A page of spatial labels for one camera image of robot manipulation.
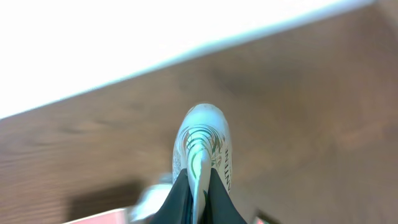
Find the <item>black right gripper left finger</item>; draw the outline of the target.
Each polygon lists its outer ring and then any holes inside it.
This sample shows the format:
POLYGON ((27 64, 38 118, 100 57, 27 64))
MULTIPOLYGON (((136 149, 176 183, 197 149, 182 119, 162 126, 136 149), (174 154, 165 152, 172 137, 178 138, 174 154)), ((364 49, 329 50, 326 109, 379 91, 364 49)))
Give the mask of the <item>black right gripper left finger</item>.
POLYGON ((165 202, 151 218, 149 224, 191 224, 193 197, 187 170, 182 169, 165 202))

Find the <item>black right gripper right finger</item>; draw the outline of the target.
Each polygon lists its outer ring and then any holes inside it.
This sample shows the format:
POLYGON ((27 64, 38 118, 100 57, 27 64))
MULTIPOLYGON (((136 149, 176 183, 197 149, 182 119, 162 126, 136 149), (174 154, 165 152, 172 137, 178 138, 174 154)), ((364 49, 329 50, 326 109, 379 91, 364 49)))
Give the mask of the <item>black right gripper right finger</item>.
POLYGON ((233 205, 214 168, 211 169, 210 184, 203 215, 204 224, 247 224, 233 205))

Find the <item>clear bottle white cap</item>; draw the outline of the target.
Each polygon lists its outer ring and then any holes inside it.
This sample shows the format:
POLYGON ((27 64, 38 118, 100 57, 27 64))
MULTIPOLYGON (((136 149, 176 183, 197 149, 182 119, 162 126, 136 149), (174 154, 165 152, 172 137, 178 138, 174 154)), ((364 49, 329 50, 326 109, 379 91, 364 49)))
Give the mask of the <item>clear bottle white cap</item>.
POLYGON ((158 183, 144 189, 129 212, 129 223, 149 223, 165 202, 172 180, 172 174, 167 173, 160 177, 158 183))

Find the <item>white shampoo tube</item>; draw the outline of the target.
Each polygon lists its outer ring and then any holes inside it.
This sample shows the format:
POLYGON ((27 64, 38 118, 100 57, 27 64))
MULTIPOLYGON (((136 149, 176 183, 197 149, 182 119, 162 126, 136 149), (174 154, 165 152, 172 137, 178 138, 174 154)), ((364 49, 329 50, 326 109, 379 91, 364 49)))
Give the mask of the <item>white shampoo tube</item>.
POLYGON ((186 170, 193 197, 192 222, 198 223, 205 210, 211 170, 217 171, 227 193, 232 182, 232 144, 223 112, 209 103, 192 107, 175 139, 172 182, 186 170))

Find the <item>green white soap box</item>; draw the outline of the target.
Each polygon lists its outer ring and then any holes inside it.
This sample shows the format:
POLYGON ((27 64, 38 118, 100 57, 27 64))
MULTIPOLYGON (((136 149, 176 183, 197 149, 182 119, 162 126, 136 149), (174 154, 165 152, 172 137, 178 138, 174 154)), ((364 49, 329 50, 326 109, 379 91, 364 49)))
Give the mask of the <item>green white soap box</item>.
POLYGON ((274 224, 275 221, 267 216, 265 213, 256 212, 254 215, 251 224, 274 224))

